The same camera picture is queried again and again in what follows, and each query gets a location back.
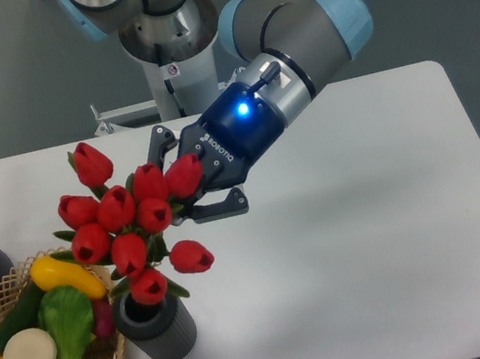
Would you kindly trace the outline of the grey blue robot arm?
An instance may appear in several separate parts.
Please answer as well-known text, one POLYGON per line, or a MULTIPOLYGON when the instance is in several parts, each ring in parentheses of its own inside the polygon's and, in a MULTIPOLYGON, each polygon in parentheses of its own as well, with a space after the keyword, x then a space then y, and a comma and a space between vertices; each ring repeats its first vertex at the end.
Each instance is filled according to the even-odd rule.
POLYGON ((363 0, 58 0, 90 38, 119 36, 142 65, 153 101, 97 116, 101 125, 146 110, 168 121, 194 116, 174 134, 154 127, 148 159, 195 154, 204 169, 179 199, 175 224, 247 211, 248 171, 353 60, 373 32, 363 0))

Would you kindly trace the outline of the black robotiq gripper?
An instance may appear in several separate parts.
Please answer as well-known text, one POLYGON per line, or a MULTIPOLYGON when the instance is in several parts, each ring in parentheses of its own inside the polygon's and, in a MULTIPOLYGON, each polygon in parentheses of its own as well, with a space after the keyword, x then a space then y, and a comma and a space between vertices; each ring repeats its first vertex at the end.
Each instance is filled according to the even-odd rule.
POLYGON ((202 163, 204 192, 232 187, 218 202, 200 205, 189 201, 172 217, 179 226, 191 219, 209 223, 246 214, 248 199, 242 188, 248 171, 281 136, 285 121, 266 101, 256 98, 250 87, 235 82, 212 103, 198 120, 182 130, 154 125, 148 146, 147 163, 159 169, 168 152, 177 148, 179 155, 197 154, 202 163))

